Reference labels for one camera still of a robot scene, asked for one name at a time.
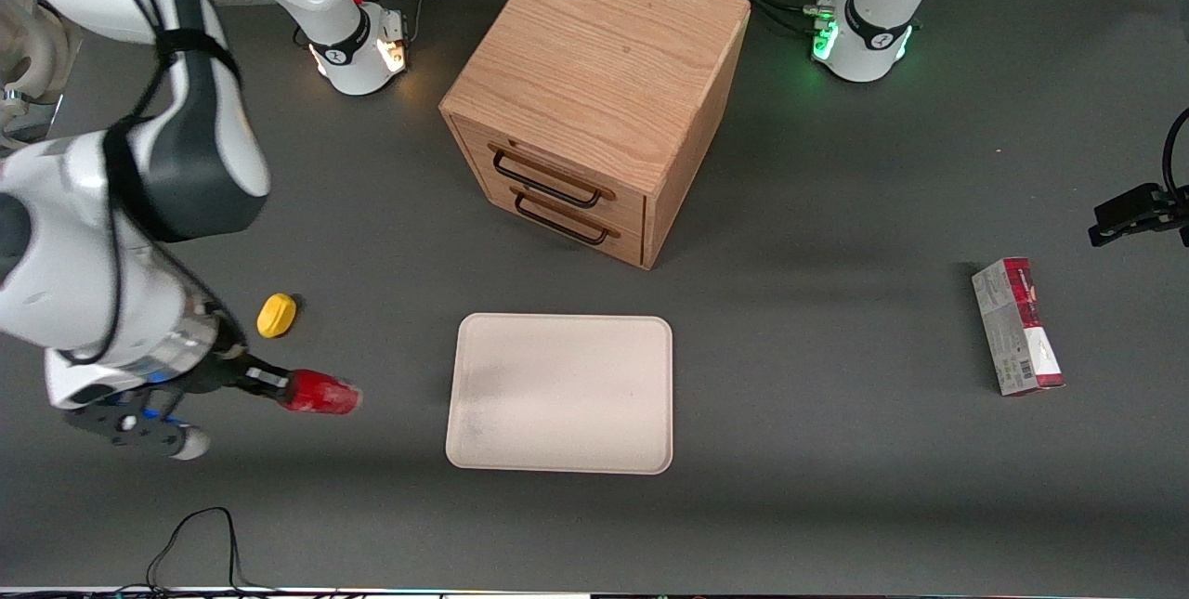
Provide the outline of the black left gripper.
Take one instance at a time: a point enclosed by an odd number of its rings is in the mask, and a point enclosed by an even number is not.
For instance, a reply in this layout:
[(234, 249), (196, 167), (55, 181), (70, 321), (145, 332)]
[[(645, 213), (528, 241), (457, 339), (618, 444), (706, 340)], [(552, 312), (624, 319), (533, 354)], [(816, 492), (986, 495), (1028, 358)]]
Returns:
[(1141, 184), (1097, 204), (1095, 221), (1088, 231), (1095, 248), (1146, 231), (1176, 231), (1183, 246), (1189, 247), (1185, 187), (1162, 189), (1156, 183)]

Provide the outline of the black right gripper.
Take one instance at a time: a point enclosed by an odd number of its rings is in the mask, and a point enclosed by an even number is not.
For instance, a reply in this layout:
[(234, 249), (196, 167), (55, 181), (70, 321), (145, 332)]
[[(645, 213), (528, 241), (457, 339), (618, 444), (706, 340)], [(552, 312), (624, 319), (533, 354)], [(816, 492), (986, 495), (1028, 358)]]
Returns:
[(218, 329), (212, 349), (191, 370), (166, 380), (166, 391), (203, 395), (233, 387), (270, 401), (292, 401), (292, 372), (271, 365), (251, 366), (243, 330), (233, 327), (229, 315), (216, 310), (210, 319)]

